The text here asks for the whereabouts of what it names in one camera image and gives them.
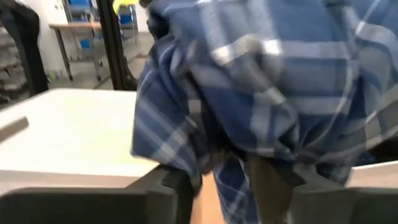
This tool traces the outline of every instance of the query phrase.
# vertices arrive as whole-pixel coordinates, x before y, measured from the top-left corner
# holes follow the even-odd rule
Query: table leg
[[[59,29],[54,29],[54,31],[55,31],[55,35],[57,36],[58,45],[60,47],[63,64],[65,66],[65,69],[67,70],[68,78],[70,81],[73,81],[72,73],[70,71],[69,58],[67,55],[67,51],[65,50],[65,44],[63,43],[63,40],[62,40],[61,31]]]
[[[91,35],[90,35],[90,47],[91,47],[91,52],[93,53],[92,59],[94,62],[96,78],[98,81],[101,81],[100,58],[98,57],[97,53],[95,52],[94,41],[95,41],[95,31],[92,30]]]

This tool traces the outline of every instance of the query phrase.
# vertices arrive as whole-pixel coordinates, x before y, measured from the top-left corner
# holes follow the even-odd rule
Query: white table
[[[132,157],[135,92],[56,89],[0,112],[29,127],[0,144],[0,194],[21,187],[125,187],[158,163]]]

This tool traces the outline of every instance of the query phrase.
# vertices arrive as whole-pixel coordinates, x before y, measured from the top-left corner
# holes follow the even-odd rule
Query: blue plaid shirt
[[[213,170],[227,223],[260,223],[239,150],[344,183],[398,130],[398,1],[155,0],[132,154]]]

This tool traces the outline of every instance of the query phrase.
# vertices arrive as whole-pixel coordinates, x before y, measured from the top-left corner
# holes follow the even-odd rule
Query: yellow object
[[[114,0],[113,1],[113,11],[116,14],[119,14],[120,6],[122,6],[122,5],[128,6],[128,5],[132,5],[132,4],[137,4],[138,1],[139,0]]]

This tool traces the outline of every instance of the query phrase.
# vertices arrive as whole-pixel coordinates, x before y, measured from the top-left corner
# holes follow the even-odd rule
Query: shirt
[[[215,175],[227,223],[260,223],[243,161],[315,166],[344,184],[398,129],[398,1],[154,1],[132,154]]]

